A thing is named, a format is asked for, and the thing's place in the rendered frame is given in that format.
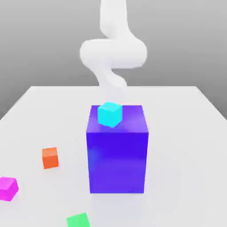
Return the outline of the small cyan cube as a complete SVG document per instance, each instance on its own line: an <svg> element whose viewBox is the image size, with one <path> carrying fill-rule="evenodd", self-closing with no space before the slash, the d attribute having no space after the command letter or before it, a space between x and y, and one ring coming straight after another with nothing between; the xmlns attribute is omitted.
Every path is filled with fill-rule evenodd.
<svg viewBox="0 0 227 227"><path fill-rule="evenodd" d="M98 123L114 128L122 121L123 107L120 104L106 102L98 107Z"/></svg>

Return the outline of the small orange cube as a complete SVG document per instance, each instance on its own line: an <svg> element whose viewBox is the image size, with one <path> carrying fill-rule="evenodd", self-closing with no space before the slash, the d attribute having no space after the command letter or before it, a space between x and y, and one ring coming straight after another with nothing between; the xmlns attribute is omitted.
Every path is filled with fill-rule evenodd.
<svg viewBox="0 0 227 227"><path fill-rule="evenodd" d="M42 160L44 169L55 168L59 166L57 148L42 149Z"/></svg>

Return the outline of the small green cube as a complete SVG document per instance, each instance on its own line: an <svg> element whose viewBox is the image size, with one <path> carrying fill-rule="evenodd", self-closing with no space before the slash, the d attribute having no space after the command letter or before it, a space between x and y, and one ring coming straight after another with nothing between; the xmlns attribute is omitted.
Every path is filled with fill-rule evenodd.
<svg viewBox="0 0 227 227"><path fill-rule="evenodd" d="M74 215L67 218L67 227L90 227L86 213Z"/></svg>

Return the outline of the small magenta cube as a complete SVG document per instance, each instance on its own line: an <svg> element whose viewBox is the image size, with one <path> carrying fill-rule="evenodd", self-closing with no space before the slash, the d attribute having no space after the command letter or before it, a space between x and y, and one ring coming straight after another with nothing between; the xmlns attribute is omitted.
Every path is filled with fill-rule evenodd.
<svg viewBox="0 0 227 227"><path fill-rule="evenodd" d="M16 178L0 177L0 200L11 201L18 190Z"/></svg>

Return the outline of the large blue box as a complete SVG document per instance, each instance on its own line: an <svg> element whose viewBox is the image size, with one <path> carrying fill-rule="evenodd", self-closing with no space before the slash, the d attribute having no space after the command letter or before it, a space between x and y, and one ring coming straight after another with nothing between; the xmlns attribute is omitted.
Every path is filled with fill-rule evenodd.
<svg viewBox="0 0 227 227"><path fill-rule="evenodd" d="M92 105L86 130L91 193L143 193L149 130L142 106L123 106L114 128L98 123Z"/></svg>

